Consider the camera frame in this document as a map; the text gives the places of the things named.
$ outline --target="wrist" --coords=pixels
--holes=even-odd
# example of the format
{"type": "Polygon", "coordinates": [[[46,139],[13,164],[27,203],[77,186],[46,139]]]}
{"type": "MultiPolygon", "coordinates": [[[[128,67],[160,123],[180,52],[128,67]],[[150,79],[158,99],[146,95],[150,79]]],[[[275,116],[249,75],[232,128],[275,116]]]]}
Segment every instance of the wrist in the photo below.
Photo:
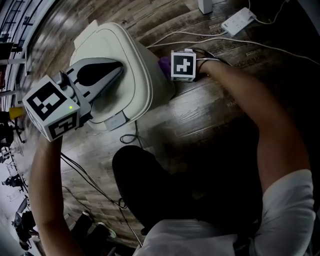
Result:
{"type": "Polygon", "coordinates": [[[202,65],[202,70],[204,73],[207,73],[210,75],[216,68],[217,65],[219,65],[220,61],[217,60],[209,60],[203,63],[202,65]]]}
{"type": "Polygon", "coordinates": [[[42,134],[40,135],[40,138],[39,138],[39,147],[42,148],[42,149],[47,149],[47,148],[50,148],[50,147],[58,147],[61,149],[61,146],[62,146],[62,140],[63,140],[63,137],[59,137],[57,139],[55,139],[54,141],[50,142],[49,140],[47,140],[47,138],[45,136],[43,136],[42,134]]]}

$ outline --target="white power strip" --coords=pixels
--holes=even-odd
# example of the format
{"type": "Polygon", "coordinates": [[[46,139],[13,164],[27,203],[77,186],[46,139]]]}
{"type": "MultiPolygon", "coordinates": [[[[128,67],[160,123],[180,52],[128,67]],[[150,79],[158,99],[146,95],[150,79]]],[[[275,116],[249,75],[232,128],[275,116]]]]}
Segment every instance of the white power strip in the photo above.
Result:
{"type": "Polygon", "coordinates": [[[256,18],[248,8],[243,8],[222,23],[221,27],[232,37],[253,22],[256,18]]]}

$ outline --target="black cable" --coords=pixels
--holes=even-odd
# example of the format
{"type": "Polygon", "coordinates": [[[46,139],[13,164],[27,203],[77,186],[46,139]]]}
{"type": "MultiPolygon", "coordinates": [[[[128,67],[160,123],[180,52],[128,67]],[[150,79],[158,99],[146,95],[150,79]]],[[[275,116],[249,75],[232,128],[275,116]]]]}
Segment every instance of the black cable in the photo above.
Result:
{"type": "Polygon", "coordinates": [[[77,166],[80,170],[82,170],[83,173],[89,178],[89,180],[95,185],[95,187],[96,187],[97,189],[99,189],[101,193],[104,193],[104,192],[102,191],[102,189],[98,186],[98,184],[88,175],[88,173],[86,172],[86,170],[85,170],[80,164],[78,164],[76,161],[72,160],[71,158],[67,157],[67,156],[66,156],[65,154],[63,154],[63,153],[61,153],[61,155],[62,155],[65,159],[67,159],[67,160],[69,160],[71,163],[73,163],[75,166],[77,166]]]}
{"type": "Polygon", "coordinates": [[[139,138],[139,131],[138,131],[137,120],[134,121],[134,124],[135,124],[135,134],[125,134],[125,135],[122,135],[122,136],[120,137],[120,142],[123,143],[123,144],[131,144],[131,143],[134,142],[135,140],[138,140],[138,141],[139,141],[139,144],[140,144],[140,148],[143,149],[142,144],[141,144],[141,141],[140,141],[140,138],[139,138]],[[125,138],[125,137],[132,137],[132,140],[130,140],[130,141],[124,141],[124,138],[125,138]]]}
{"type": "Polygon", "coordinates": [[[75,161],[73,161],[72,159],[70,159],[69,157],[67,157],[65,154],[61,153],[61,159],[67,164],[69,165],[72,169],[74,169],[78,174],[80,174],[80,176],[91,186],[93,187],[95,190],[97,190],[100,194],[102,194],[105,198],[107,198],[111,203],[113,203],[114,205],[118,206],[121,209],[126,209],[127,206],[121,206],[118,203],[116,203],[115,201],[113,201],[109,196],[107,196],[102,189],[95,183],[95,181],[87,174],[87,172],[81,167],[80,164],[76,163],[75,161]],[[66,159],[70,160],[73,164],[75,164],[77,167],[79,167],[84,173],[85,175],[89,178],[89,180],[93,183],[91,184],[74,166],[72,166],[70,163],[68,163],[63,157],[65,157],[66,159]]]}
{"type": "MultiPolygon", "coordinates": [[[[135,128],[136,128],[136,133],[135,133],[135,134],[136,134],[136,137],[138,137],[138,126],[137,126],[137,123],[135,123],[135,128]]],[[[132,231],[132,233],[134,234],[134,236],[136,237],[139,245],[142,247],[142,246],[143,246],[142,243],[140,242],[137,234],[135,233],[135,231],[134,231],[134,230],[132,229],[132,227],[130,226],[127,218],[125,217],[125,215],[124,215],[124,213],[123,213],[123,211],[122,211],[122,210],[128,208],[128,206],[126,205],[125,202],[123,202],[124,205],[121,206],[121,201],[123,201],[123,199],[120,198],[120,199],[118,200],[118,203],[116,203],[115,201],[113,201],[110,197],[108,197],[108,196],[102,191],[102,189],[95,183],[95,181],[88,175],[88,173],[85,171],[85,169],[84,169],[80,164],[78,164],[76,161],[72,160],[71,158],[67,157],[64,153],[61,153],[61,157],[60,157],[60,158],[61,158],[67,165],[69,165],[71,168],[73,168],[78,174],[80,174],[81,177],[82,177],[90,186],[92,186],[95,190],[97,190],[97,191],[100,192],[103,196],[105,196],[111,203],[113,203],[114,205],[116,205],[116,206],[119,207],[119,211],[120,211],[123,219],[125,220],[126,224],[127,224],[128,227],[130,228],[130,230],[132,231]],[[71,163],[73,163],[73,164],[74,164],[75,166],[77,166],[79,169],[81,169],[81,170],[86,174],[86,176],[90,179],[90,181],[91,181],[94,185],[91,184],[75,167],[73,167],[70,163],[68,163],[64,158],[67,159],[67,160],[69,160],[71,163]]]]}
{"type": "Polygon", "coordinates": [[[207,61],[209,61],[209,60],[206,59],[206,60],[204,60],[204,61],[200,64],[200,66],[199,66],[198,69],[196,70],[196,74],[199,74],[199,71],[200,71],[202,65],[205,64],[207,61]]]}
{"type": "Polygon", "coordinates": [[[74,199],[77,200],[77,202],[78,202],[79,204],[83,205],[85,208],[87,208],[87,209],[89,210],[92,218],[94,217],[94,215],[92,214],[91,209],[90,209],[88,206],[86,206],[85,204],[83,204],[82,202],[80,202],[80,201],[75,197],[75,195],[70,191],[69,188],[67,188],[66,186],[62,186],[62,187],[65,188],[65,189],[71,194],[71,196],[73,196],[74,199]]]}

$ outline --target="black pants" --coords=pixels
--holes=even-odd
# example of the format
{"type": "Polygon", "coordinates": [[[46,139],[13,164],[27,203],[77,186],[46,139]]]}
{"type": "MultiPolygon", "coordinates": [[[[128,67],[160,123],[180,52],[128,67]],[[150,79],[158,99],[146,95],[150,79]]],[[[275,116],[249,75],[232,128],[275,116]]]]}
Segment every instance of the black pants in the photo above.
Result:
{"type": "Polygon", "coordinates": [[[252,217],[253,210],[244,204],[251,200],[241,197],[243,189],[237,188],[238,195],[233,197],[225,190],[214,190],[194,200],[191,190],[179,182],[181,176],[171,175],[154,155],[138,146],[122,147],[112,160],[112,168],[123,201],[146,231],[166,219],[198,219],[223,234],[244,237],[259,228],[253,224],[257,219],[252,217]]]}
{"type": "Polygon", "coordinates": [[[165,219],[195,218],[192,194],[138,146],[122,147],[112,160],[120,195],[147,229],[165,219]]]}

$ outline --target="purple object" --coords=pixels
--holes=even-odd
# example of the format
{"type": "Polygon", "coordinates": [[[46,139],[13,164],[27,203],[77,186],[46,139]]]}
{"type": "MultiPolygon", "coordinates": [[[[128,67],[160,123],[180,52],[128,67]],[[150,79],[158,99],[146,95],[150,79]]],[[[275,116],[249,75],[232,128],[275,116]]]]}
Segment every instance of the purple object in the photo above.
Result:
{"type": "Polygon", "coordinates": [[[158,63],[166,78],[171,80],[171,59],[169,57],[161,57],[158,63]]]}

